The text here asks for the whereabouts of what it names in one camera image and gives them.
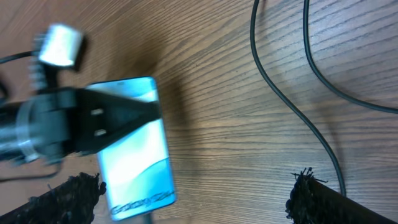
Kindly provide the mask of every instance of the phone screen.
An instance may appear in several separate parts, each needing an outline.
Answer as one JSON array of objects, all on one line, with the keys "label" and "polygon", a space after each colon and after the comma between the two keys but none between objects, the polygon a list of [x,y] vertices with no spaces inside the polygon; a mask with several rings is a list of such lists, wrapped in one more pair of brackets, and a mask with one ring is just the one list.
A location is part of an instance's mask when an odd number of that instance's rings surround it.
[{"label": "phone screen", "polygon": [[[94,83],[90,90],[159,102],[151,77]],[[98,153],[113,220],[147,213],[176,201],[162,119],[151,121]]]}]

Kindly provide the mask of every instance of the cord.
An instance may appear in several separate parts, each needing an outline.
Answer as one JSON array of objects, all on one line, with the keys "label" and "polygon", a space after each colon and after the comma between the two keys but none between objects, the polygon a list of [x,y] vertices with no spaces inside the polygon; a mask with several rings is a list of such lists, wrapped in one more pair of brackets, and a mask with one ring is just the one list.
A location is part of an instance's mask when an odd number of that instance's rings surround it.
[{"label": "cord", "polygon": [[30,56],[32,56],[32,52],[31,51],[21,52],[21,53],[18,53],[18,54],[10,55],[10,56],[4,57],[4,58],[0,58],[0,65],[4,64],[6,62],[10,62],[12,60],[17,60],[17,59],[20,59],[20,58],[30,57]]},{"label": "cord", "polygon": [[364,106],[366,108],[372,109],[372,110],[378,110],[382,112],[387,112],[387,113],[395,113],[398,114],[398,109],[396,108],[390,108],[386,106],[380,106],[380,105],[375,105],[372,103],[368,103],[363,100],[359,100],[355,97],[352,97],[350,95],[347,95],[346,93],[343,93],[341,90],[337,89],[333,84],[331,84],[319,71],[317,66],[315,65],[315,62],[312,59],[312,53],[311,53],[311,48],[310,48],[310,38],[308,34],[308,12],[310,8],[310,0],[304,0],[304,10],[303,10],[303,34],[304,34],[304,49],[305,49],[305,55],[307,56],[308,63],[311,66],[312,71],[314,74],[319,78],[319,80],[326,86],[330,91],[335,93],[336,95],[342,97],[345,100],[348,100],[352,103],[355,103],[359,106]]},{"label": "cord", "polygon": [[[10,56],[4,57],[4,58],[0,58],[0,65],[4,64],[6,62],[10,62],[12,60],[17,60],[17,59],[20,59],[20,58],[23,58],[23,57],[29,57],[29,56],[32,56],[32,52],[31,51],[22,52],[22,53],[19,53],[19,54],[14,54],[14,55],[10,55]],[[0,81],[0,93],[3,95],[3,97],[0,98],[0,106],[2,106],[9,99],[8,89],[7,89],[6,85],[2,81]]]},{"label": "cord", "polygon": [[268,83],[268,85],[271,87],[271,89],[276,93],[276,95],[279,96],[279,98],[295,113],[299,118],[304,121],[304,123],[311,129],[311,131],[314,133],[314,135],[319,139],[319,141],[322,143],[323,147],[325,148],[326,152],[329,154],[330,159],[335,167],[336,173],[337,173],[337,178],[338,182],[340,185],[340,191],[342,196],[346,196],[346,187],[344,183],[344,178],[343,174],[341,173],[341,169],[339,166],[339,163],[337,161],[337,158],[335,154],[333,153],[331,147],[329,146],[328,142],[326,139],[322,136],[322,134],[319,132],[317,127],[275,86],[275,84],[272,82],[272,80],[268,77],[266,71],[261,65],[260,58],[257,54],[257,49],[256,49],[256,40],[254,36],[254,29],[256,26],[256,14],[257,14],[257,8],[259,5],[259,0],[254,0],[254,5],[253,5],[253,11],[251,14],[251,21],[250,21],[250,46],[251,46],[251,51],[253,54],[254,61],[257,65],[257,68],[260,71],[260,74],[262,77],[265,79],[265,81]]},{"label": "cord", "polygon": [[52,174],[11,177],[11,178],[6,178],[6,179],[0,179],[0,183],[5,183],[5,182],[15,181],[15,180],[37,180],[37,179],[47,179],[47,178],[55,177],[62,170],[61,163],[57,163],[56,166],[57,166],[57,170],[55,172],[53,172]]}]

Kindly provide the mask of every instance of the wooden table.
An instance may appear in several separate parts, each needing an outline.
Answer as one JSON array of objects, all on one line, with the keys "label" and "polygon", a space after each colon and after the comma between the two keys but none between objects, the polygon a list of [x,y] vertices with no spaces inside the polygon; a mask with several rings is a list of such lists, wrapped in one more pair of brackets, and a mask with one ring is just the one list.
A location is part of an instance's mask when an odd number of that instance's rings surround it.
[{"label": "wooden table", "polygon": [[[310,35],[320,70],[362,100],[398,107],[398,2],[312,0]],[[52,22],[83,30],[90,49],[82,71],[63,85],[152,75],[159,82],[178,202],[155,212],[157,223],[292,223],[285,202],[291,172],[313,167],[339,190],[322,145],[272,92],[249,46],[252,0],[0,2],[0,49],[30,50]],[[348,197],[398,221],[398,116],[348,103],[310,70],[302,42],[303,1],[261,2],[257,47],[277,86],[331,144]],[[30,95],[22,59],[1,66],[13,100]],[[49,172],[41,162],[1,176]],[[0,185],[0,213],[57,186],[69,175],[98,172],[95,156],[68,156],[51,180]],[[94,223],[110,223],[104,197]],[[139,222],[127,220],[125,223]]]}]

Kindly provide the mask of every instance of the smartphone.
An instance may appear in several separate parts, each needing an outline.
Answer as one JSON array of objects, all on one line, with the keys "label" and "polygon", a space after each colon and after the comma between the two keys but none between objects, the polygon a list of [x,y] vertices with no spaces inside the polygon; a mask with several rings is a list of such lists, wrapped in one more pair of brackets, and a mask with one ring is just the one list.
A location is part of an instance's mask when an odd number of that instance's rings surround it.
[{"label": "smartphone", "polygon": [[[156,82],[151,77],[94,83],[87,89],[159,102]],[[176,201],[161,117],[100,151],[98,162],[114,221],[148,213]]]}]

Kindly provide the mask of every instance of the black cable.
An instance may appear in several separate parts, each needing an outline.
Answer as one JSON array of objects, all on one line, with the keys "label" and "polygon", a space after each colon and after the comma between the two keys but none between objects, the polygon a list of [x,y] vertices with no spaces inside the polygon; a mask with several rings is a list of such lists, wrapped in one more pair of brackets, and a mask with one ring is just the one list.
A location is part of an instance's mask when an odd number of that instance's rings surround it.
[{"label": "black cable", "polygon": [[30,57],[30,56],[32,56],[32,52],[31,51],[21,52],[19,54],[10,55],[10,56],[4,57],[4,58],[0,58],[0,65],[4,64],[6,62],[10,62],[12,60],[17,60],[17,59],[20,59],[20,58]]},{"label": "black cable", "polygon": [[254,28],[256,26],[256,14],[257,14],[257,8],[259,5],[259,0],[254,0],[254,5],[253,5],[253,11],[251,14],[251,21],[250,21],[250,46],[251,46],[251,51],[253,54],[254,61],[257,65],[257,68],[260,71],[260,74],[262,77],[265,79],[265,81],[268,83],[268,85],[271,87],[271,89],[276,93],[276,95],[279,96],[279,98],[290,108],[292,111],[299,116],[299,118],[304,121],[304,123],[311,129],[311,131],[314,133],[314,135],[319,139],[319,141],[322,143],[323,147],[325,147],[326,152],[329,154],[330,159],[335,167],[336,173],[337,173],[337,178],[338,182],[340,185],[340,191],[342,196],[346,196],[346,187],[344,184],[344,179],[343,179],[343,174],[341,173],[341,169],[339,166],[339,163],[337,161],[337,158],[333,151],[331,150],[331,147],[329,146],[328,142],[326,139],[322,136],[322,134],[319,132],[317,127],[313,125],[313,123],[275,86],[275,84],[272,82],[272,80],[268,77],[266,71],[261,65],[260,58],[257,54],[257,49],[256,49],[256,41],[254,38]]},{"label": "black cable", "polygon": [[[0,58],[0,65],[4,64],[6,62],[10,62],[12,60],[17,60],[17,59],[20,59],[20,58],[23,58],[23,57],[29,57],[29,56],[32,56],[32,52],[31,51],[22,52],[22,53],[19,53],[19,54],[14,54],[14,55],[10,55],[10,56],[4,57],[4,58]],[[6,101],[8,100],[8,98],[9,98],[8,89],[7,89],[6,85],[2,81],[0,81],[0,93],[2,94],[2,97],[0,98],[0,106],[1,106],[1,105],[5,104]]]},{"label": "black cable", "polygon": [[354,98],[350,95],[347,95],[346,93],[343,93],[341,90],[337,89],[333,84],[331,84],[319,71],[317,66],[315,65],[315,62],[312,59],[312,54],[311,54],[311,48],[310,48],[310,38],[308,34],[308,12],[310,8],[310,0],[304,0],[304,11],[303,11],[303,34],[304,34],[304,49],[305,49],[305,55],[307,56],[308,63],[311,66],[312,71],[314,74],[319,78],[319,80],[326,86],[330,91],[335,93],[336,95],[342,97],[345,100],[348,100],[352,103],[355,103],[359,106],[364,106],[366,108],[372,109],[372,110],[378,110],[378,111],[383,111],[387,113],[395,113],[398,114],[398,109],[396,108],[390,108],[386,106],[380,106],[380,105],[375,105],[372,103],[368,103],[366,101],[359,100],[357,98]]},{"label": "black cable", "polygon": [[0,179],[0,183],[5,183],[5,182],[15,181],[15,180],[37,180],[37,179],[52,178],[52,177],[56,176],[62,170],[61,163],[57,163],[56,166],[57,166],[57,170],[51,174],[10,177],[10,178],[6,178],[6,179]]}]

